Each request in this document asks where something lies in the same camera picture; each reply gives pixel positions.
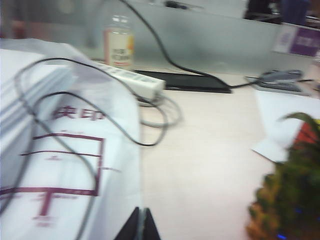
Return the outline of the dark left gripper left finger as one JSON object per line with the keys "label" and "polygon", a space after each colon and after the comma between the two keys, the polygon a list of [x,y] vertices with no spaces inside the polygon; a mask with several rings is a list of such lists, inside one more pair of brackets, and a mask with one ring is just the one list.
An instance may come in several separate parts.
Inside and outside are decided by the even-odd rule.
{"label": "dark left gripper left finger", "polygon": [[137,234],[140,209],[135,207],[118,234],[115,240],[134,240]]}

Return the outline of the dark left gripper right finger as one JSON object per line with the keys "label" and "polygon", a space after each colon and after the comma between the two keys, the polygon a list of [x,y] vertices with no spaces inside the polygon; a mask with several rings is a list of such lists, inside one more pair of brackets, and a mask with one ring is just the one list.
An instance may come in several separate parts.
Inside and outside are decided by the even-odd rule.
{"label": "dark left gripper right finger", "polygon": [[143,239],[144,240],[160,240],[161,239],[156,223],[154,221],[154,218],[149,208],[145,209]]}

